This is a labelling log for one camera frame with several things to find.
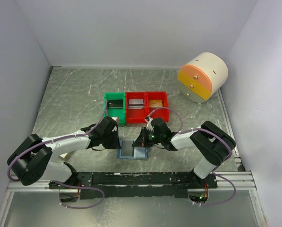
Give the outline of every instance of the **green box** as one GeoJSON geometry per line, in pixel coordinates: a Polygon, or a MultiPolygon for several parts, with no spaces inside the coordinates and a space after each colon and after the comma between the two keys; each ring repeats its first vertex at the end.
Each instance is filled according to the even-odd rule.
{"type": "Polygon", "coordinates": [[[119,117],[120,124],[125,124],[125,93],[124,92],[105,92],[104,94],[104,103],[109,100],[123,100],[123,108],[122,109],[109,109],[107,108],[107,113],[109,117],[119,117]]]}

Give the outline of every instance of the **red tray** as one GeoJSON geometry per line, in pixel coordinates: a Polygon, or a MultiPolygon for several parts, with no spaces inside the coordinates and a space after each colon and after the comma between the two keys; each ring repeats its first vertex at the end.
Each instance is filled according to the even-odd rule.
{"type": "MultiPolygon", "coordinates": [[[[126,123],[145,123],[145,117],[152,111],[154,108],[149,108],[149,100],[159,99],[162,100],[162,105],[168,107],[167,94],[165,91],[148,91],[148,92],[126,92],[125,93],[125,114],[126,114],[126,123]],[[142,109],[129,109],[128,100],[129,99],[143,99],[144,108],[142,109]]],[[[165,122],[169,121],[169,110],[161,109],[155,111],[152,115],[152,118],[161,117],[165,122]]]]}

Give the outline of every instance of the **white wall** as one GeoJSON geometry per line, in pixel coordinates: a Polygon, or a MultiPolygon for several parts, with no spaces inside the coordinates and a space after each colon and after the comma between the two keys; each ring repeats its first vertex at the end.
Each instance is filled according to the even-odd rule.
{"type": "Polygon", "coordinates": [[[222,88],[269,226],[282,227],[282,0],[260,0],[227,57],[222,88]]]}
{"type": "Polygon", "coordinates": [[[257,0],[16,0],[52,65],[178,68],[225,57],[257,0]]]}
{"type": "Polygon", "coordinates": [[[49,64],[14,0],[0,0],[0,205],[8,157],[31,133],[49,64]]]}

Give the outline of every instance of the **yellow drawer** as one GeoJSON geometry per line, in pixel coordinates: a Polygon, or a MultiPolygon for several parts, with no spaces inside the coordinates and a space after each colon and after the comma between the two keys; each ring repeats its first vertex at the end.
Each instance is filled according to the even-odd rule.
{"type": "Polygon", "coordinates": [[[178,80],[183,83],[186,87],[188,87],[191,91],[195,92],[199,97],[204,99],[205,101],[209,99],[212,92],[208,89],[204,88],[200,83],[198,83],[195,79],[190,78],[185,72],[179,71],[178,80]]]}

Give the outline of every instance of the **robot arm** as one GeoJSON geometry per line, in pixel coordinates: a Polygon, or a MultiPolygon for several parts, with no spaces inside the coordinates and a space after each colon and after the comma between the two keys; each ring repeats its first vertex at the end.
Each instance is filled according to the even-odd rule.
{"type": "Polygon", "coordinates": [[[219,127],[210,121],[204,122],[196,129],[186,132],[172,132],[161,118],[147,118],[148,125],[143,127],[133,147],[147,147],[161,143],[166,150],[178,151],[183,148],[196,146],[203,154],[203,158],[192,170],[192,174],[199,179],[205,179],[208,174],[220,166],[229,156],[229,149],[232,151],[236,143],[219,127]],[[229,149],[218,139],[218,136],[225,142],[229,149]]]}
{"type": "Polygon", "coordinates": [[[94,125],[59,137],[40,138],[37,134],[28,136],[17,150],[9,157],[7,164],[12,160],[35,146],[12,166],[13,172],[23,185],[30,185],[37,180],[56,180],[66,182],[75,178],[76,170],[69,163],[53,163],[50,160],[75,150],[89,149],[100,144],[107,149],[120,148],[118,136],[118,118],[105,117],[99,125],[89,134],[86,134],[94,125]]]}
{"type": "MultiPolygon", "coordinates": [[[[7,164],[22,155],[11,167],[23,185],[30,185],[39,179],[56,180],[69,185],[77,182],[77,171],[69,163],[53,163],[51,158],[74,150],[89,149],[100,144],[107,149],[120,147],[118,136],[118,118],[105,117],[92,132],[87,133],[93,125],[68,135],[52,138],[40,138],[37,134],[30,135],[9,157],[7,164]]],[[[161,144],[166,150],[196,146],[203,158],[191,171],[191,174],[201,181],[228,156],[228,149],[219,140],[211,141],[213,136],[203,131],[172,132],[161,118],[148,118],[147,127],[142,127],[141,133],[133,143],[133,147],[152,147],[161,144]]],[[[211,122],[205,122],[199,129],[212,132],[219,136],[232,150],[234,140],[211,122]]]]}

